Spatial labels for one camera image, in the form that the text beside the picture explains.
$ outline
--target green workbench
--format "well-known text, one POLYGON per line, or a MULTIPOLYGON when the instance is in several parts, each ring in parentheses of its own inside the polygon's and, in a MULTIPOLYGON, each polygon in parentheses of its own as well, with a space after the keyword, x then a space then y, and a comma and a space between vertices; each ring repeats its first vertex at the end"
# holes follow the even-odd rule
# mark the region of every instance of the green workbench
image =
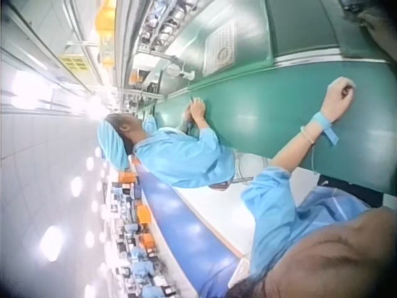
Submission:
MULTIPOLYGON (((171 45, 183 48, 178 57, 197 76, 189 82, 164 75, 161 92, 167 98, 156 105, 158 125, 178 126, 190 96, 199 96, 222 144, 271 158, 319 111, 328 84, 346 76, 355 81, 357 94, 334 125, 339 143, 332 147, 320 138, 314 165, 309 156, 302 166, 395 195, 397 80, 391 65, 334 61, 272 68, 274 57, 329 47, 339 47, 348 57, 385 57, 357 23, 342 18, 338 1, 216 0, 213 5, 171 45), (234 9, 219 14, 226 2, 234 9), (237 31, 236 62, 203 76, 206 38, 237 15, 238 28, 245 30, 237 31)), ((161 61, 158 67, 165 65, 161 61)))

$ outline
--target ear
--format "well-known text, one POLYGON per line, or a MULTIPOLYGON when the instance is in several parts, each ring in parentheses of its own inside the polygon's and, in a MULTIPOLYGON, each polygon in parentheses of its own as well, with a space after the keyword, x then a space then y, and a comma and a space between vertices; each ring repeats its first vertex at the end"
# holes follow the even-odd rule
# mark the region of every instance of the ear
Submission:
POLYGON ((119 128, 122 132, 127 133, 131 130, 131 125, 122 124, 119 128))

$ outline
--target orange container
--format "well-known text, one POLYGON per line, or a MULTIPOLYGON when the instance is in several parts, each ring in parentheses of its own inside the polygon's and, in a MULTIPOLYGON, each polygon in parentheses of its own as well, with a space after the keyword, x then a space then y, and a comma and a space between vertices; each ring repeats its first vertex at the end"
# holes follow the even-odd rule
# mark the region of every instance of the orange container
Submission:
POLYGON ((136 176, 132 172, 118 172, 119 183, 134 183, 136 176))
POLYGON ((136 214, 138 216, 138 220, 140 224, 150 224, 151 216, 150 210, 147 206, 137 206, 136 207, 136 214))
POLYGON ((142 234, 140 237, 140 242, 146 249, 156 247, 154 238, 150 233, 142 234))

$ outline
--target blue wrist strap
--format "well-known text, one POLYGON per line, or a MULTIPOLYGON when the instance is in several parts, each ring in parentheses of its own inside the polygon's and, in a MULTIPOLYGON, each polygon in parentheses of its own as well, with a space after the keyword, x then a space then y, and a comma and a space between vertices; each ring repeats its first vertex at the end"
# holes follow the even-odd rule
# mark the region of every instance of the blue wrist strap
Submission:
POLYGON ((318 112, 316 115, 314 115, 312 120, 317 121, 322 126, 322 128, 324 129, 324 133, 328 137, 329 141, 332 143, 332 145, 336 145, 339 138, 331 128, 331 121, 325 118, 321 112, 318 112))

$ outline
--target factory worker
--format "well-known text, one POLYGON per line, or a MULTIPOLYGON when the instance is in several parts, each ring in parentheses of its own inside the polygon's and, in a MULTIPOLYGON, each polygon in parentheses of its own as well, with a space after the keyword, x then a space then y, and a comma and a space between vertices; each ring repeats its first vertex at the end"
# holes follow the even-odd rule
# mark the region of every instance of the factory worker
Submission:
POLYGON ((292 198, 292 172, 321 134, 337 142, 331 124, 354 89, 347 78, 335 80, 321 110, 243 192, 256 220, 250 275, 224 297, 396 297, 395 212, 331 187, 314 188, 298 207, 292 198))
POLYGON ((176 291, 173 291, 169 286, 157 287, 147 285, 142 288, 142 298, 165 298, 176 294, 176 291))
POLYGON ((111 114, 99 124, 99 144, 106 160, 119 170, 129 167, 127 156, 134 154, 166 184, 224 190, 234 176, 234 152, 219 144, 204 113, 205 104, 201 99, 194 99, 185 112, 185 123, 195 121, 199 138, 175 129, 157 130, 153 117, 142 124, 130 115, 111 114))
POLYGON ((139 261, 132 263, 130 270, 134 276, 141 278, 152 278, 156 272, 151 261, 139 261))

